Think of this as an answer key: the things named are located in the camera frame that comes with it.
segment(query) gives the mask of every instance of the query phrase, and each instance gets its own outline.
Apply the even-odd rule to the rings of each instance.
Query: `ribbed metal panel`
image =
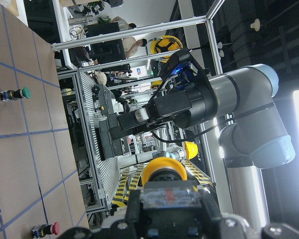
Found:
[[[89,123],[92,130],[93,142],[95,145],[95,153],[97,165],[99,165],[99,172],[101,182],[100,185],[103,185],[103,189],[106,195],[107,205],[111,205],[113,196],[117,190],[119,180],[120,180],[120,170],[115,158],[108,158],[105,161],[102,161],[100,157],[99,146],[97,142],[95,128],[99,127],[99,121],[106,120],[106,116],[102,115],[100,110],[95,109],[100,107],[99,101],[93,103],[92,99],[92,87],[96,84],[93,79],[88,77],[85,73],[81,74],[83,94],[85,97],[85,107],[89,115]]]

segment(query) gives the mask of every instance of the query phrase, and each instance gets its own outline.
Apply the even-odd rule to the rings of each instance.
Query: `orange ring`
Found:
[[[180,162],[172,158],[159,157],[152,160],[144,169],[142,175],[142,185],[144,186],[145,183],[149,181],[153,173],[163,168],[172,168],[181,176],[182,180],[187,180],[186,170]]]

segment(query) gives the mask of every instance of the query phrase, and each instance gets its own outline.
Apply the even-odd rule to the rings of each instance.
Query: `beige shirt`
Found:
[[[125,38],[123,38],[123,46],[124,46],[124,51],[125,51],[125,53],[127,53],[128,52],[128,50],[130,50],[130,48],[132,47],[132,45],[136,42],[136,40],[135,40],[135,38],[134,37],[132,37],[132,36],[129,36],[129,37],[125,37]],[[131,51],[131,55],[130,55],[130,57],[131,56],[134,56],[136,53],[137,53],[137,51],[138,51],[138,47],[135,47],[132,51]]]

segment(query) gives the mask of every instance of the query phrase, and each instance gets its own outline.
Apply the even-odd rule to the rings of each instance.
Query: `gray joint cap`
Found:
[[[279,88],[279,78],[273,68],[271,68],[270,66],[267,66],[265,64],[257,64],[257,65],[253,65],[253,66],[244,66],[244,67],[253,68],[253,69],[256,69],[256,70],[262,72],[271,83],[271,86],[273,89],[271,97],[275,96],[275,94],[277,93],[278,88]]]

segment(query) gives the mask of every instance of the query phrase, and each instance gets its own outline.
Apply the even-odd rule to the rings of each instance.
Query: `white wall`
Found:
[[[127,23],[135,23],[137,27],[149,26],[162,22],[169,22],[176,0],[124,0],[122,6],[110,7],[105,3],[105,9],[97,16],[113,19],[116,16],[121,17]],[[134,36],[136,40],[145,38],[150,40],[165,34],[165,31],[147,33]],[[137,56],[146,55],[144,47],[140,47]]]

